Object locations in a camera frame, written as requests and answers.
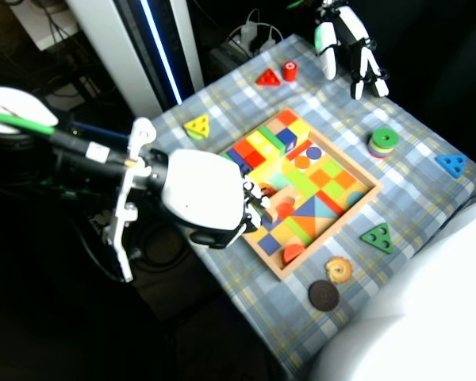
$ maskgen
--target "red triangle block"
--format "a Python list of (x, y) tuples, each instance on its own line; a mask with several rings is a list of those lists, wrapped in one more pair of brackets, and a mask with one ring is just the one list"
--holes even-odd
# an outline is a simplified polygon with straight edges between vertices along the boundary
[(280, 80), (271, 69), (267, 69), (262, 73), (255, 83), (262, 86), (280, 86)]

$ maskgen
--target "dark floor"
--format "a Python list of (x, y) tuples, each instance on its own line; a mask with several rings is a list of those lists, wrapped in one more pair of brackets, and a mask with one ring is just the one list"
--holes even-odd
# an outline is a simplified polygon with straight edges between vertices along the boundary
[[(174, 232), (149, 244), (159, 260), (180, 248)], [(169, 271), (135, 268), (135, 276), (141, 298), (174, 332), (180, 380), (278, 379), (280, 367), (192, 250)]]

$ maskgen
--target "wooden tray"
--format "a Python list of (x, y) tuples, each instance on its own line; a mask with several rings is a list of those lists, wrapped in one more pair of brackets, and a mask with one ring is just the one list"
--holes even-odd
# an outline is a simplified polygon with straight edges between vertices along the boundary
[[(305, 135), (300, 133), (303, 128), (299, 128), (305, 126), (308, 131), (306, 125), (309, 127), (308, 140), (306, 140), (306, 133)], [(298, 139), (305, 140), (301, 144), (298, 142), (294, 150), (280, 155), (277, 159), (273, 156), (273, 159), (266, 160), (256, 167), (244, 164), (254, 164), (255, 160), (252, 156), (242, 158), (240, 162), (240, 157), (236, 157), (238, 151), (241, 150), (242, 153), (247, 154), (243, 150), (244, 144), (240, 145), (242, 140), (251, 142), (259, 153), (264, 150), (264, 145), (255, 145), (251, 140), (251, 135), (263, 126), (274, 134), (283, 129), (289, 131), (292, 129), (295, 135), (298, 135)], [(244, 239), (280, 279), (284, 279), (300, 266), (382, 189), (382, 184), (377, 179), (292, 110), (284, 110), (275, 115), (242, 140), (226, 149), (223, 155), (228, 158), (232, 156), (232, 159), (239, 162), (238, 164), (245, 172), (250, 171), (252, 167), (249, 176), (261, 187), (274, 183), (273, 188), (277, 191), (271, 196), (272, 208), (263, 215), (264, 226), (258, 232), (244, 234)], [(321, 151), (322, 156), (319, 159), (317, 149), (311, 149), (312, 147)], [(265, 171), (269, 165), (274, 169)], [(311, 183), (318, 188), (316, 193)], [(268, 219), (271, 215), (274, 217), (277, 214), (276, 206), (280, 204), (282, 207), (279, 210), (283, 210), (280, 213), (283, 218), (278, 219), (280, 222), (272, 224)], [(302, 227), (306, 235), (298, 229), (299, 227)], [(303, 244), (305, 251), (288, 264), (284, 264), (282, 262), (283, 249), (288, 244), (296, 243)]]

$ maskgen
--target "purple circle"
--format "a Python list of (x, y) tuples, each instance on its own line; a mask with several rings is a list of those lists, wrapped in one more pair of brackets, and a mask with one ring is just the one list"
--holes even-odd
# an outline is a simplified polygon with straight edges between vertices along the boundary
[(317, 160), (321, 157), (322, 153), (318, 147), (310, 147), (307, 149), (307, 156), (309, 159)]

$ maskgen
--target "plaid tablecloth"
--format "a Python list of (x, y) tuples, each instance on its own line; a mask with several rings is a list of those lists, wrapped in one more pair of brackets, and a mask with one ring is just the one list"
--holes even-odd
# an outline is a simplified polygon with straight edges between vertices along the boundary
[[(268, 67), (281, 78), (287, 60), (298, 64), (295, 83), (255, 85)], [(196, 248), (288, 375), (301, 379), (306, 364), (328, 339), (476, 195), (476, 164), (468, 160), (464, 175), (453, 179), (434, 158), (460, 152), (387, 98), (365, 94), (360, 101), (351, 99), (349, 75), (340, 73), (336, 80), (326, 80), (313, 47), (291, 36), (153, 121), (158, 132), (153, 146), (158, 149), (220, 152), (289, 107), (384, 183), (374, 201), (283, 282), (243, 239), (225, 250)], [(210, 117), (210, 137), (191, 140), (182, 124), (203, 113)], [(401, 141), (387, 159), (380, 160), (367, 152), (367, 139), (383, 126), (394, 129)], [(210, 196), (202, 202), (211, 202)], [(392, 255), (359, 239), (384, 221), (395, 246)], [(355, 270), (352, 280), (337, 286), (338, 307), (324, 313), (312, 307), (307, 290), (312, 282), (327, 279), (324, 264), (333, 256), (348, 258)]]

